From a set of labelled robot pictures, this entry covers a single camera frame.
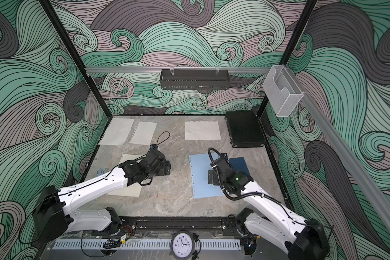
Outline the cream lined spiral notebook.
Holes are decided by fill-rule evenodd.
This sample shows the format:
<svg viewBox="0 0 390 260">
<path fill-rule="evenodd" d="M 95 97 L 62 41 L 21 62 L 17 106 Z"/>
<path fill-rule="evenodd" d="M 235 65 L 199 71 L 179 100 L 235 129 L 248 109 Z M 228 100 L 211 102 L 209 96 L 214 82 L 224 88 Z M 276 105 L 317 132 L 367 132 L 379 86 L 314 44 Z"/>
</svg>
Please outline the cream lined spiral notebook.
<svg viewBox="0 0 390 260">
<path fill-rule="evenodd" d="M 123 163 L 127 160 L 137 159 L 140 155 L 136 154 L 123 154 L 120 162 Z M 109 192 L 107 195 L 110 196 L 121 196 L 121 197 L 139 197 L 141 193 L 142 187 L 138 183 L 134 183 L 133 185 L 123 187 L 112 192 Z"/>
</svg>

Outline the light blue spiral notebook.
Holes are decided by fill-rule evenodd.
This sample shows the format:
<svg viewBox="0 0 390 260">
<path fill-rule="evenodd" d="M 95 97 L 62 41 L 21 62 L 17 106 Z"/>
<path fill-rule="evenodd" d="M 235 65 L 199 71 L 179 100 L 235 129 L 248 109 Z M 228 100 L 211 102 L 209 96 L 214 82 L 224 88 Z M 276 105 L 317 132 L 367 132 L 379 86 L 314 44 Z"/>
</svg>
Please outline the light blue spiral notebook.
<svg viewBox="0 0 390 260">
<path fill-rule="evenodd" d="M 207 153 L 189 155 L 194 199 L 223 197 L 219 186 L 208 184 L 208 171 L 212 170 Z"/>
</svg>

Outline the torn lined paper page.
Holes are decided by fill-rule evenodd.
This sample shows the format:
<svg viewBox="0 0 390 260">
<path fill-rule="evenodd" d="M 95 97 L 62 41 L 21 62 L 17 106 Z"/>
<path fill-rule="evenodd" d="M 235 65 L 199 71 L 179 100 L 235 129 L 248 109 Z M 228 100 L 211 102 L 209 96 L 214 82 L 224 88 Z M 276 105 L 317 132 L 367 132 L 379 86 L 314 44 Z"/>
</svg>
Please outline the torn lined paper page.
<svg viewBox="0 0 390 260">
<path fill-rule="evenodd" d="M 99 145 L 121 146 L 127 140 L 133 126 L 134 119 L 113 118 L 103 134 Z"/>
</svg>

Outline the dark blue spiral notebook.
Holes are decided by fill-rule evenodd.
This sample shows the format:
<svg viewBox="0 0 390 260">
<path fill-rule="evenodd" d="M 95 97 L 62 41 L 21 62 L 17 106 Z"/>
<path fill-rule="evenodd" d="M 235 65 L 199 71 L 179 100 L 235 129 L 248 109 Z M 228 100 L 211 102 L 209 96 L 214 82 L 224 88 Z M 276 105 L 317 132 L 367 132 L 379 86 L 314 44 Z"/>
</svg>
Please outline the dark blue spiral notebook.
<svg viewBox="0 0 390 260">
<path fill-rule="evenodd" d="M 239 158 L 230 158 L 229 163 L 231 164 L 232 168 L 235 171 L 242 171 L 246 173 L 247 175 L 250 175 L 249 169 L 247 167 L 247 164 L 245 162 L 244 157 Z"/>
</svg>

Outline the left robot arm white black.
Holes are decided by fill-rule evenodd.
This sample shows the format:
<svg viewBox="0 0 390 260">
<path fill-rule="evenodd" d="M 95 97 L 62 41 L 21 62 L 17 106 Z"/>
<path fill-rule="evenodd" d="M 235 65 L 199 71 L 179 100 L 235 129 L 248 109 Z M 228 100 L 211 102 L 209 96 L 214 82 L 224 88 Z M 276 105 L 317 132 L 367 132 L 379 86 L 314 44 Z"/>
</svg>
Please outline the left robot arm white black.
<svg viewBox="0 0 390 260">
<path fill-rule="evenodd" d="M 112 191 L 133 184 L 150 185 L 154 177 L 170 173 L 170 161 L 159 150 L 150 149 L 146 155 L 122 162 L 108 173 L 86 182 L 63 188 L 49 186 L 42 190 L 32 212 L 36 240 L 46 243 L 66 233 L 84 230 L 102 236 L 117 234 L 122 221 L 114 208 L 95 211 L 80 208 Z"/>
</svg>

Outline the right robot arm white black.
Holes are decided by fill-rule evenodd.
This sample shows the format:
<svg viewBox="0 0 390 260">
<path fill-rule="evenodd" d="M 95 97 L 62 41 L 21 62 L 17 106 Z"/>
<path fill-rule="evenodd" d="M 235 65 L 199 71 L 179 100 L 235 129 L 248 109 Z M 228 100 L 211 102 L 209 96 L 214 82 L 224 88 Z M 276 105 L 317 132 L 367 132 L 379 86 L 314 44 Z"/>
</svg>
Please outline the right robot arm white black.
<svg viewBox="0 0 390 260">
<path fill-rule="evenodd" d="M 252 176 L 236 171 L 229 159 L 216 149 L 209 148 L 208 155 L 224 196 L 232 201 L 244 200 L 258 210 L 255 213 L 246 209 L 239 214 L 241 231 L 264 238 L 290 260 L 324 260 L 329 255 L 327 226 L 288 209 L 261 188 Z"/>
</svg>

